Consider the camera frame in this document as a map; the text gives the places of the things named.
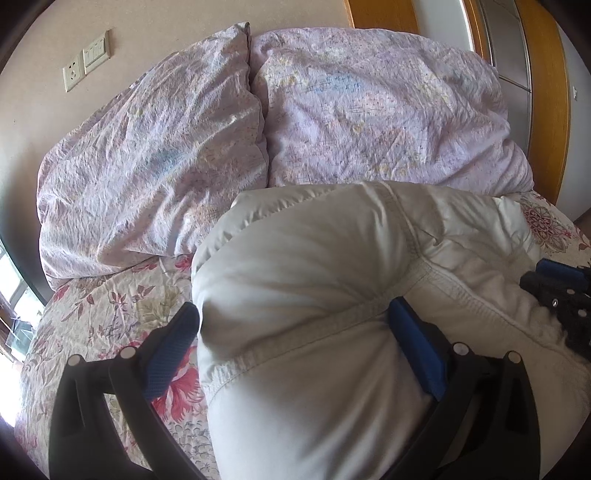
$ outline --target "blue gripper pad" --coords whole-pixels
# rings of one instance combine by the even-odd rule
[[[422,389],[440,401],[447,390],[446,361],[431,344],[425,327],[436,329],[441,337],[443,334],[435,325],[424,323],[402,297],[390,302],[388,325]]]
[[[198,331],[199,311],[192,303],[185,302],[168,325],[157,328],[148,335],[139,348],[140,352],[144,346],[148,350],[145,352],[148,362],[144,371],[146,400],[152,401],[164,395]]]
[[[581,270],[547,258],[543,258],[538,262],[535,266],[535,272],[559,280],[573,290],[585,292],[589,288],[589,281]]]

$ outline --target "stitched seam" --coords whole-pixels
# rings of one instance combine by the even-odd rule
[[[283,355],[286,355],[290,352],[303,348],[307,345],[311,345],[312,343],[316,343],[318,341],[325,340],[332,336],[338,335],[339,333],[349,330],[350,328],[353,328],[355,326],[358,326],[361,323],[366,322],[374,318],[376,315],[384,312],[387,309],[392,298],[404,295],[427,275],[427,270],[424,269],[425,265],[422,262],[420,262],[419,259],[416,259],[416,262],[417,265],[411,263],[409,266],[409,270],[414,271],[410,273],[406,272],[406,278],[400,282],[397,282],[386,292],[372,298],[371,300],[368,300],[367,302],[357,304],[345,310],[344,312],[339,312],[329,317],[323,317],[306,325],[300,326],[300,329],[305,331],[297,338],[295,338],[294,331],[290,330],[289,332],[285,332],[281,335],[285,337],[283,339],[277,337],[265,339],[267,341],[273,340],[277,344],[277,353],[272,353],[271,356],[265,357],[264,359],[256,359],[256,356],[262,355],[261,351],[266,350],[266,345],[258,345],[257,347],[252,348],[250,351],[243,353],[239,357],[225,362],[225,364],[216,366],[216,373],[213,375],[214,377],[225,376],[224,374],[227,372],[228,367],[230,367],[231,370],[235,370],[235,372],[230,373],[228,375],[228,378],[225,378],[224,380],[214,380],[209,385],[202,385],[203,391],[208,396],[208,405],[211,405],[218,392],[224,386],[234,382],[234,380],[236,380],[246,372],[256,367],[260,367],[261,365],[264,365],[269,361],[280,358]],[[322,325],[324,327],[324,330],[332,331],[330,333],[324,333],[322,332],[322,327],[320,329],[314,328],[315,326],[321,323],[324,324]],[[313,338],[311,338],[310,340],[302,341],[301,337],[305,335],[313,336]],[[281,348],[282,342],[295,343],[295,345],[286,348]]]
[[[379,190],[383,190],[383,184],[373,183],[373,185],[376,187],[376,190],[378,190],[378,194]],[[402,213],[400,206],[396,202],[396,199],[392,196],[392,191],[389,188],[386,188],[385,190],[386,195],[381,196],[384,208],[396,217],[398,217],[399,219],[405,220],[405,216]],[[404,238],[408,245],[408,250],[410,253],[409,256],[413,258],[409,262],[406,272],[402,275],[402,280],[396,282],[393,286],[387,288],[385,292],[383,292],[382,294],[379,294],[374,298],[366,302],[363,302],[362,304],[357,304],[343,312],[338,312],[328,317],[323,317],[321,319],[314,320],[310,323],[299,325],[295,329],[291,329],[289,332],[284,332],[280,334],[279,337],[275,336],[263,339],[259,343],[259,345],[257,345],[254,348],[251,348],[249,351],[243,353],[242,355],[239,355],[238,357],[230,361],[224,362],[223,364],[215,366],[213,369],[212,381],[207,385],[202,385],[204,392],[208,396],[207,402],[211,403],[215,398],[215,395],[217,394],[217,392],[219,392],[221,388],[223,388],[226,384],[233,381],[235,378],[239,377],[246,371],[258,367],[266,363],[270,359],[277,358],[285,353],[291,352],[294,349],[301,348],[302,346],[308,345],[309,343],[321,340],[323,338],[327,338],[332,335],[336,335],[337,333],[343,330],[352,328],[353,326],[360,324],[368,318],[367,312],[363,313],[364,309],[371,310],[372,313],[369,315],[370,318],[374,317],[380,312],[383,312],[388,307],[388,304],[392,298],[394,298],[395,296],[403,295],[413,285],[417,284],[422,278],[424,278],[424,276],[427,274],[426,265],[424,262],[417,262],[420,258],[418,256],[418,250],[412,237],[412,230],[409,228],[408,224],[406,224],[403,228],[403,232]],[[356,315],[359,316],[362,313],[363,318],[355,320]],[[321,327],[319,329],[314,330],[314,326],[318,325],[320,325]],[[303,332],[301,332],[299,336],[297,335],[298,330],[303,330]],[[304,340],[304,343],[302,343],[301,337],[304,335],[313,335],[313,339]],[[265,355],[263,351],[268,350],[268,344],[271,342],[273,343],[273,347],[277,351],[277,353],[272,353],[271,357],[265,357],[264,359],[256,358],[257,356],[262,357]],[[282,347],[282,343],[294,342],[297,343],[295,346],[284,345]]]
[[[387,184],[384,184],[384,185],[390,190],[390,192],[392,192],[392,196],[396,199],[396,202],[398,203],[398,210],[401,212],[402,216],[406,219],[407,225],[412,230],[413,229],[412,223],[410,222],[408,216],[406,215],[406,212],[402,208],[400,201],[398,200],[398,196],[396,195],[396,193],[394,193],[392,191],[392,189],[390,189],[389,185],[387,185]],[[417,241],[416,237],[414,236],[414,230],[413,230],[413,240]],[[469,288],[468,285],[466,285],[464,282],[462,282],[453,273],[441,268],[439,265],[437,265],[436,263],[432,262],[427,257],[425,257],[423,252],[421,252],[421,250],[419,248],[417,248],[417,255],[419,256],[419,258],[421,260],[423,260],[430,267],[430,269],[433,273],[437,273],[440,278],[445,279],[446,281],[448,281],[452,285],[459,288],[459,290],[461,292],[463,292],[467,296],[468,299],[479,303],[481,307],[488,310],[489,314],[496,314],[507,325],[512,326],[513,328],[522,332],[528,339],[530,339],[532,342],[534,342],[538,346],[552,350],[554,352],[557,352],[568,363],[572,364],[577,370],[579,370],[579,372],[582,373],[587,378],[587,381],[591,381],[591,372],[589,371],[589,369],[587,367],[585,367],[584,365],[582,365],[578,362],[575,362],[572,358],[569,358],[567,356],[567,354],[563,350],[559,349],[556,345],[553,345],[550,343],[545,344],[545,342],[541,342],[538,338],[534,337],[528,330],[526,330],[525,327],[522,327],[519,323],[513,321],[513,319],[510,318],[508,315],[506,315],[502,310],[498,310],[493,304],[491,304],[490,302],[488,302],[487,300],[482,298],[480,295],[477,295],[476,292],[474,292],[471,288]],[[465,299],[464,299],[464,303],[467,306],[470,306],[470,304],[471,304],[471,302],[466,301]]]

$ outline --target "beige wall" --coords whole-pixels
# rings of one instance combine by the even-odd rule
[[[44,296],[35,209],[43,155],[168,53],[241,21],[253,35],[347,26],[343,0],[56,0],[26,33],[0,73],[0,235]],[[61,68],[108,29],[113,57],[66,93]]]

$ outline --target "pillow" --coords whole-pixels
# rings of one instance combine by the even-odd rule
[[[269,186],[400,180],[501,195],[533,188],[508,138],[495,70],[472,52],[388,30],[255,37]]]
[[[243,190],[267,185],[248,24],[174,53],[41,163],[41,262],[52,288],[195,251]]]

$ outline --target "wall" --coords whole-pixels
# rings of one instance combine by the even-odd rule
[[[470,26],[462,0],[413,0],[421,35],[462,50],[470,45]]]
[[[591,208],[591,74],[559,28],[570,81],[570,138],[566,168],[556,206],[571,220]],[[573,99],[573,87],[577,100]]]
[[[56,0],[0,73],[0,236],[45,298],[35,208],[43,155],[172,51],[249,21],[254,35],[277,28],[348,26],[343,0]],[[113,57],[66,93],[61,68],[111,29]]]

